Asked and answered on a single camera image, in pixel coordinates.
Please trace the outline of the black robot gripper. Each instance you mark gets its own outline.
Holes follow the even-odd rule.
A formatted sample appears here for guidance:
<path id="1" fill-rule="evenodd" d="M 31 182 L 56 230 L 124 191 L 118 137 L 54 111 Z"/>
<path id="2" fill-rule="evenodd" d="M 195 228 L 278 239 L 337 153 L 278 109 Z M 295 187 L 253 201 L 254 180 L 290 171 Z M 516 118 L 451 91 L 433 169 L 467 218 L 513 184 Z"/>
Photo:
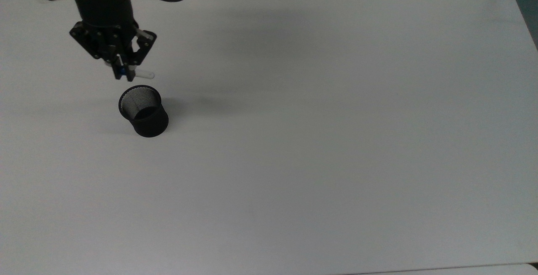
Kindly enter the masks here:
<path id="1" fill-rule="evenodd" d="M 138 70 L 153 47 L 157 35 L 141 30 L 133 16 L 131 0 L 74 0 L 81 21 L 70 30 L 71 37 L 96 60 L 113 70 L 115 79 L 155 78 Z"/>

